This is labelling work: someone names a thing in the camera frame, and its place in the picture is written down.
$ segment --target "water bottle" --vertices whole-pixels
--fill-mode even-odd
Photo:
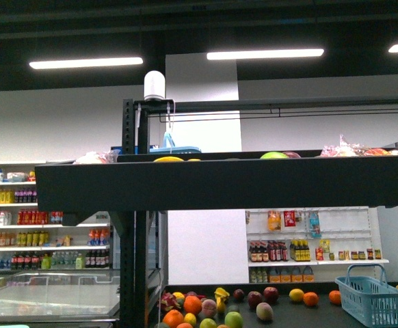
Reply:
[[[57,254],[54,251],[52,256],[51,256],[51,269],[56,270],[57,269]]]

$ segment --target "packaged food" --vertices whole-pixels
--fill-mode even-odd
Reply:
[[[308,219],[310,221],[310,233],[313,238],[321,238],[321,226],[319,223],[319,214],[317,211],[308,212]]]
[[[281,213],[276,210],[270,210],[267,216],[267,227],[271,231],[281,230]]]
[[[285,210],[284,211],[284,227],[295,227],[295,211],[294,210]]]

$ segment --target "snack package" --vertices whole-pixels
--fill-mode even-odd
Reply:
[[[281,230],[281,213],[277,210],[270,210],[267,216],[267,226],[269,230]]]
[[[118,149],[109,152],[87,152],[85,156],[79,157],[73,164],[109,164],[117,162]]]
[[[308,220],[310,222],[310,233],[313,238],[321,238],[321,226],[319,224],[319,214],[317,211],[308,212]]]

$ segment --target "blue basket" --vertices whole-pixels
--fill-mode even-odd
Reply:
[[[354,267],[380,267],[380,280],[355,276]],[[335,282],[341,292],[342,308],[366,327],[398,327],[398,289],[387,283],[384,267],[379,264],[353,264],[346,277]]]
[[[164,133],[163,148],[151,148],[151,154],[200,154],[201,151],[197,147],[176,147],[174,145],[172,136],[169,132]]]

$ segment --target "black surface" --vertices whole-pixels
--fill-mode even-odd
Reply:
[[[35,171],[43,211],[398,206],[398,156],[43,165]]]

